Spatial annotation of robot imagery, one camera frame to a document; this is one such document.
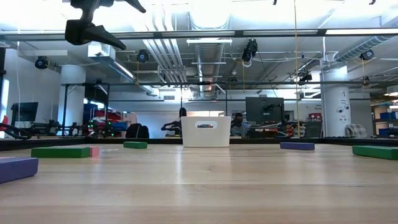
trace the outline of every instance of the table surface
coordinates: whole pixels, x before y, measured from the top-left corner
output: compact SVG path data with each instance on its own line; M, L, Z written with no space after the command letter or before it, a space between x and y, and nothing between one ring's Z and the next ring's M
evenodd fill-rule
M98 158L39 164L35 177L0 184L1 224L398 223L398 162L348 146L105 144Z

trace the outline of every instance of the person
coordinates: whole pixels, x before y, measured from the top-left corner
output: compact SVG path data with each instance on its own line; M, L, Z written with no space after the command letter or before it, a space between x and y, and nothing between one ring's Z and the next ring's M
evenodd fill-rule
M236 113L235 119L231 122L231 135L242 136L242 138L245 138L247 132L248 125L243 123L243 115L241 113Z
M181 136L182 135L182 127L181 127L181 117L187 116L187 110L185 108L180 108L178 112L179 116L176 121L171 123L164 124L161 128L162 131L167 131L166 136Z

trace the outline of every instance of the ceiling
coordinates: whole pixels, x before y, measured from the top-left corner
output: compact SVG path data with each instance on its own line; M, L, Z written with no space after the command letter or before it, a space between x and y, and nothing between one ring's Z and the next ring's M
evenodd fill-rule
M70 7L67 3L59 3L56 0L32 0L27 3L24 1L22 7L18 7L17 12L12 12L14 4L23 0L10 1L6 6L4 14L0 16L0 29L2 31L21 32L25 30L62 30L65 27L67 19L79 17L79 12ZM201 0L207 5L206 15L211 19L212 14L216 14L220 10L231 11L229 21L229 29L293 29L294 22L294 5L293 0L278 1L276 6L272 5L273 0L232 0L231 3L215 5L214 1ZM38 10L31 10L37 2L46 4ZM157 5L153 5L156 1L144 1L149 13L155 14ZM174 0L162 1L164 8L170 9L172 13L172 24L175 30L190 30L190 1ZM20 14L24 13L25 18L29 17L29 21L21 21ZM96 11L94 23L104 24L105 28L110 32L132 32L134 24L144 20L142 14L139 14L125 2L116 2L111 8L101 7ZM382 27L391 21L398 21L398 0L377 0L375 5L369 6L364 0L297 0L297 28L299 29L326 29L326 28L362 28L362 27ZM354 47L356 43L368 37L327 37L325 38L326 52L339 52L348 47ZM235 77L238 81L282 81L291 80L291 74L295 75L296 60L295 48L296 41L293 37L261 37L257 38L259 46L256 59L267 60L268 62L253 61L252 65L244 68L235 60L241 58L243 48L245 48L248 40L244 38L233 38L232 44L225 44L218 80L228 80L232 75L231 71L235 69ZM140 64L137 68L136 55L138 50L146 49L146 45L142 40L123 40L127 46L125 51L117 51L116 57L118 61L123 62L131 72L157 70L158 64L153 57L147 63ZM187 44L186 39L177 39L177 45L180 51L183 64L186 67L196 68L192 62L196 62L194 44ZM393 37L391 40L373 48L375 59L364 64L360 64L359 59L348 61L348 71L350 80L361 80L366 75L371 80L395 79L393 75L398 74L397 67L398 38ZM118 73L114 72L107 65L92 64L94 61L87 57L87 45L73 46L66 41L29 41L21 42L20 51L24 50L67 50L67 57L50 57L52 63L57 65L77 64L86 65L88 70L87 79L93 81L102 79L106 82L121 82ZM322 58L323 38L322 37L299 37L297 39L297 50L300 52L297 59L297 66L311 60L311 58ZM160 81L156 73L140 73L138 79L141 82L158 82ZM199 78L191 77L188 81L198 81ZM246 88L270 88L269 85L263 86L247 86ZM386 87L385 85L373 85L371 88L378 90ZM128 88L117 88L117 91L134 91Z

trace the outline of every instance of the robotic arm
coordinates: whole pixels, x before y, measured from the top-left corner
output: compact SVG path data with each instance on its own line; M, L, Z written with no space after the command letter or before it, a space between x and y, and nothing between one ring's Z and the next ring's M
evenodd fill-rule
M83 14L80 19L67 21L65 40L73 45L83 45L91 41L97 41L125 50L126 46L106 31L104 26L95 26L92 23L95 9L100 6L111 7L113 2L114 0L70 0L70 5L81 9ZM140 12L146 12L138 0L126 0L126 2Z

